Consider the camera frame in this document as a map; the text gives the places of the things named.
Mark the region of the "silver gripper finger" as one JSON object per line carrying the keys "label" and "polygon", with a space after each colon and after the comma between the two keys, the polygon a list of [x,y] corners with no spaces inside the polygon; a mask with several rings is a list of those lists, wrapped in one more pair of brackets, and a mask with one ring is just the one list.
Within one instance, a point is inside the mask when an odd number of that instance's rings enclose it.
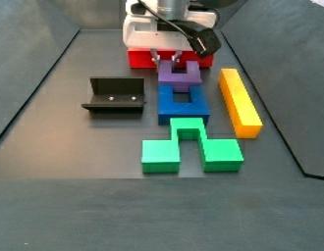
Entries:
{"label": "silver gripper finger", "polygon": [[160,53],[158,53],[158,49],[152,49],[152,55],[153,55],[153,62],[156,63],[156,65],[157,65],[157,68],[160,68],[161,67],[161,55],[160,55]]}
{"label": "silver gripper finger", "polygon": [[176,53],[172,55],[172,62],[174,65],[177,65],[180,63],[181,56],[182,56],[182,51],[176,50]]}

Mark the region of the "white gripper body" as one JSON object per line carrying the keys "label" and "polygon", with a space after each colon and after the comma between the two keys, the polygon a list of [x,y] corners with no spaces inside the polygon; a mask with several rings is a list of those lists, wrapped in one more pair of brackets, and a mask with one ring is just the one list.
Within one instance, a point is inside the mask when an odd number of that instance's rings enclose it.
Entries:
{"label": "white gripper body", "polygon": [[127,0],[123,42],[127,47],[217,52],[219,15],[193,10],[190,0]]}

